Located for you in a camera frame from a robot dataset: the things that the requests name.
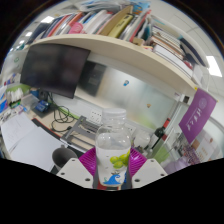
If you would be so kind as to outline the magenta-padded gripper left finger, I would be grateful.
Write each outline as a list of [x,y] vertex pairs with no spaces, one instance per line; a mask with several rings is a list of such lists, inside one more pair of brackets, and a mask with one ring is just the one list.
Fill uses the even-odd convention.
[[98,185],[95,149],[88,150],[79,158],[70,158],[57,175],[84,188],[94,189]]

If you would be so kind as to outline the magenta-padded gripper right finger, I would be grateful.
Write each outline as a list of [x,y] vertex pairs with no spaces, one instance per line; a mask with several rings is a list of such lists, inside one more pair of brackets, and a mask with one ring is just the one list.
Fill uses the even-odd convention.
[[130,151],[128,173],[128,183],[132,189],[141,188],[167,175],[155,159],[147,159],[135,149]]

